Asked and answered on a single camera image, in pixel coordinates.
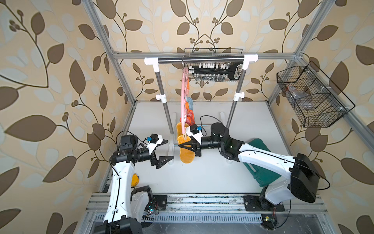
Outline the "yellow fuzzy insole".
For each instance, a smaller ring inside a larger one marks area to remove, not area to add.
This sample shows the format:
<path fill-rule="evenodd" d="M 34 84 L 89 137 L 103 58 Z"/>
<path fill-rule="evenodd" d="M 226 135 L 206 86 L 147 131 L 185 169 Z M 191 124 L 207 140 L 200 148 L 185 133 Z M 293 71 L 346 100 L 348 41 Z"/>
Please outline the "yellow fuzzy insole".
<path fill-rule="evenodd" d="M 185 164 L 191 163 L 193 162 L 194 158 L 195 158 L 195 155 L 193 152 L 180 148 L 180 160 L 183 163 Z"/>
<path fill-rule="evenodd" d="M 186 130 L 188 126 L 189 125 L 187 123 L 185 123 L 184 125 L 182 125 L 181 122 L 177 123 L 176 130 L 178 144 L 182 144 L 182 135 L 184 134 L 183 131 Z"/>

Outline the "pink clip hanger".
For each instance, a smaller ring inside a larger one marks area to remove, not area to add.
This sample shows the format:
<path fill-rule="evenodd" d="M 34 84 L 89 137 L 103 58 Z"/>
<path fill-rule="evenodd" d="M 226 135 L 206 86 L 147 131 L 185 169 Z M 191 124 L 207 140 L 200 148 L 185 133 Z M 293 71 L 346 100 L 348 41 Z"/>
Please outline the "pink clip hanger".
<path fill-rule="evenodd" d="M 186 108 L 186 99 L 188 96 L 188 78 L 189 69 L 187 67 L 184 67 L 183 73 L 182 73 L 182 86 L 181 86 L 181 130 L 182 130 L 182 136 L 184 139 L 187 139 L 186 134 L 186 119 L 187 119 L 187 108 Z"/>

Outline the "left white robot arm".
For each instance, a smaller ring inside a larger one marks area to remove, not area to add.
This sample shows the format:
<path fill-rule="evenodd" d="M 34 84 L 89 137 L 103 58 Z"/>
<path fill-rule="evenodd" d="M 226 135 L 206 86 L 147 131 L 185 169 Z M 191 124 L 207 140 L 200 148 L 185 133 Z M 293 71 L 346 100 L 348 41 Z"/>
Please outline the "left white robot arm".
<path fill-rule="evenodd" d="M 153 202 L 149 186 L 132 188 L 135 165 L 149 161 L 156 169 L 162 168 L 173 156 L 157 157 L 158 146 L 168 143 L 161 135 L 151 134 L 146 143 L 134 134 L 121 137 L 117 151 L 110 158 L 113 172 L 111 196 L 103 224 L 94 228 L 95 234 L 141 234 L 142 217 L 147 206 Z"/>

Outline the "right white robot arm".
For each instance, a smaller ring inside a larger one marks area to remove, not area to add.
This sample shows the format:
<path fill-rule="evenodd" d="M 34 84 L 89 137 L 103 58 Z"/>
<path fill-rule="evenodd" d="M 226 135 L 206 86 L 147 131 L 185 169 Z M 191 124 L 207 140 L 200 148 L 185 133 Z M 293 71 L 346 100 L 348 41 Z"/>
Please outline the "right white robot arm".
<path fill-rule="evenodd" d="M 192 152 L 196 157 L 201 156 L 204 149 L 217 148 L 220 155 L 229 161 L 253 164 L 284 177 L 283 181 L 263 189 L 262 199 L 267 203 L 278 205 L 291 199 L 308 203 L 316 201 L 322 176 L 304 154 L 284 156 L 253 147 L 232 138 L 229 129 L 220 122 L 211 125 L 210 136 L 203 136 L 201 127 L 195 124 L 182 127 L 178 146 L 182 154 Z"/>

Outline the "red patterned insole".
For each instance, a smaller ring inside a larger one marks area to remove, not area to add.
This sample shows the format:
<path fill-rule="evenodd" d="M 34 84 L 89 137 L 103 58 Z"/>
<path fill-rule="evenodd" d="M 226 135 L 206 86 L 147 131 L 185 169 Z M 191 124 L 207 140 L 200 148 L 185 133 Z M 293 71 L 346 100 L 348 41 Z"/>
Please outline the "red patterned insole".
<path fill-rule="evenodd" d="M 186 123 L 189 126 L 192 126 L 195 124 L 194 112 L 192 110 L 187 111 Z"/>

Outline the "yellow tape measure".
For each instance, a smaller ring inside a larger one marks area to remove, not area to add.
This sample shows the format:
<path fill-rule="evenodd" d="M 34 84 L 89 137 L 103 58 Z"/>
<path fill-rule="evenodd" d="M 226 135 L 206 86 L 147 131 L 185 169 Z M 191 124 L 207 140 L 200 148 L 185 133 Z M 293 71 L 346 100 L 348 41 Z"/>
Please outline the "yellow tape measure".
<path fill-rule="evenodd" d="M 133 174 L 132 179 L 131 179 L 131 187 L 134 188 L 136 187 L 140 182 L 139 176 L 137 174 Z"/>

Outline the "grey blue insole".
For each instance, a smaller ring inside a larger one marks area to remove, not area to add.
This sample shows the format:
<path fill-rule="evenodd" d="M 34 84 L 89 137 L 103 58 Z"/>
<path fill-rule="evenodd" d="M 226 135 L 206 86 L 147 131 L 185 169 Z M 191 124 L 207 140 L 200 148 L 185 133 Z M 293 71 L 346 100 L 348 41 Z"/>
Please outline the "grey blue insole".
<path fill-rule="evenodd" d="M 187 104 L 190 110 L 193 110 L 193 100 L 191 97 L 187 97 Z"/>

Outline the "metal clothes rack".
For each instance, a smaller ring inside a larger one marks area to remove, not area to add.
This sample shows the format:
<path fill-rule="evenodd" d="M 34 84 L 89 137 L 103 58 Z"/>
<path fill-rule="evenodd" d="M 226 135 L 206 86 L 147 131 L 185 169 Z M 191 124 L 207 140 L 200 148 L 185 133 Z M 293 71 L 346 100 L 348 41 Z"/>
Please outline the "metal clothes rack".
<path fill-rule="evenodd" d="M 233 115 L 235 113 L 237 102 L 239 101 L 239 99 L 244 98 L 244 93 L 241 91 L 241 88 L 243 86 L 243 81 L 244 81 L 245 74 L 248 70 L 249 65 L 251 63 L 257 62 L 258 59 L 259 59 L 258 54 L 244 54 L 244 55 L 241 55 L 241 56 L 217 56 L 217 57 L 179 57 L 179 58 L 147 57 L 147 58 L 144 58 L 144 63 L 146 65 L 152 66 L 153 70 L 156 74 L 157 83 L 159 85 L 159 90 L 161 92 L 160 94 L 156 95 L 156 99 L 160 100 L 163 103 L 164 110 L 165 110 L 165 113 L 166 113 L 166 116 L 167 116 L 167 121 L 168 121 L 168 124 L 169 124 L 169 128 L 171 129 L 172 128 L 171 119 L 170 119 L 170 114 L 169 114 L 169 111 L 168 111 L 168 108 L 167 108 L 167 98 L 166 98 L 166 94 L 164 92 L 162 81 L 161 81 L 161 73 L 160 73 L 159 65 L 161 65 L 161 64 L 172 64 L 172 63 L 180 63 L 181 65 L 183 65 L 184 62 L 190 62 L 190 61 L 212 62 L 212 61 L 215 61 L 215 60 L 243 62 L 242 72 L 241 72 L 241 75 L 240 75 L 240 78 L 239 78 L 239 81 L 238 81 L 238 84 L 237 84 L 236 91 L 234 93 L 233 102 L 232 102 L 232 105 L 231 105 L 228 121 L 227 121 L 227 124 L 226 124 L 226 127 L 229 128 L 230 125 L 231 125 Z"/>

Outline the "green plastic tool case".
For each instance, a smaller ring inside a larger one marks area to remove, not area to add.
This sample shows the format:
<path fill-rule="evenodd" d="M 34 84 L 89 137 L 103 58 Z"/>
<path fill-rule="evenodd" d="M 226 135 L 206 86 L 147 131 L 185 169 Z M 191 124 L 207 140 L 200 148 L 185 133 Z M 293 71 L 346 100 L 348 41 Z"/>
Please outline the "green plastic tool case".
<path fill-rule="evenodd" d="M 265 143 L 260 138 L 254 138 L 248 142 L 249 145 L 259 148 L 261 150 L 269 151 L 269 148 L 265 145 Z M 254 179 L 259 183 L 260 187 L 266 187 L 280 178 L 280 175 L 260 167 L 255 164 L 250 164 L 244 162 L 245 167 L 247 170 L 252 174 Z"/>

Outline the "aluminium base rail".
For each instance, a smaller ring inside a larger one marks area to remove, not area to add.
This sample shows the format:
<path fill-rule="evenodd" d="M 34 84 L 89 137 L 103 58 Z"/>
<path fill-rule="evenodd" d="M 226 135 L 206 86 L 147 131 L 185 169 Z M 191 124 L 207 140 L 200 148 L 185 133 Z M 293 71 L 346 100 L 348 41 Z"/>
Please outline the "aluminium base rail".
<path fill-rule="evenodd" d="M 254 195 L 247 194 L 154 194 L 156 212 L 145 211 L 145 223 L 261 223 L 280 215 L 326 215 L 320 197 L 314 203 L 297 199 L 261 209 Z"/>

